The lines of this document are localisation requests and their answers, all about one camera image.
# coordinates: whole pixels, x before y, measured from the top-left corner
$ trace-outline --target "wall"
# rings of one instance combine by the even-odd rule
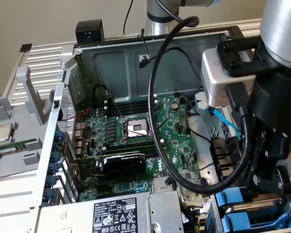
[[[106,37],[122,35],[130,0],[0,0],[0,94],[22,44],[74,41],[78,21],[101,18]],[[180,16],[198,15],[201,24],[260,18],[265,0],[223,0],[210,8],[181,8]],[[127,34],[138,33],[146,19],[146,0],[135,0]]]

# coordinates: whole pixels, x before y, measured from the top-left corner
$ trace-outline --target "motherboard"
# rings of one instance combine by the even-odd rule
[[[157,97],[155,118],[169,160],[184,178],[200,184],[185,103],[181,96]],[[81,110],[79,116],[74,133],[77,159],[72,163],[81,184],[79,201],[177,190],[187,205],[203,204],[201,195],[177,185],[158,156],[146,100],[117,105],[106,101],[104,107]]]

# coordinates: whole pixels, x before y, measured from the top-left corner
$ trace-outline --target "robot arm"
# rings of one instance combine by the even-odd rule
[[[252,60],[241,52],[255,49]],[[252,158],[244,171],[249,190],[291,193],[291,0],[268,0],[261,36],[224,41],[203,53],[208,105],[229,105],[226,89],[243,83],[250,94]]]
[[[177,22],[163,7],[177,17],[181,6],[213,6],[221,0],[160,0],[160,2],[161,6],[156,0],[147,0],[145,36],[168,34],[176,26]]]

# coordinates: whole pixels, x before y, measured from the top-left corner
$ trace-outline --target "power supply label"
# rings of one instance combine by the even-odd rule
[[[137,233],[137,199],[94,204],[93,233]]]

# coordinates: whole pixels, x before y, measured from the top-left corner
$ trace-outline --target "circuit board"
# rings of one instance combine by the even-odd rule
[[[161,144],[179,174],[193,183],[200,183],[199,172],[189,171],[186,167],[187,160],[192,155],[194,144],[192,136],[186,131],[184,108],[180,97],[162,96],[156,99],[155,118],[159,127]],[[78,151],[78,164],[83,180],[80,201],[95,200],[119,194],[139,192],[156,192],[155,183],[159,178],[167,179],[168,171],[157,155],[151,131],[143,131],[143,126],[133,125],[130,132],[123,127],[130,122],[142,125],[148,121],[147,113],[106,117],[103,109],[90,109],[82,119],[83,126],[79,131],[85,131],[84,139],[87,146]],[[113,155],[141,153],[146,155],[146,172],[138,177],[129,179],[107,179],[103,173],[93,173],[97,168],[97,161]],[[198,169],[197,161],[192,157],[188,162],[192,169]],[[189,205],[202,205],[202,196],[176,185],[179,197]]]

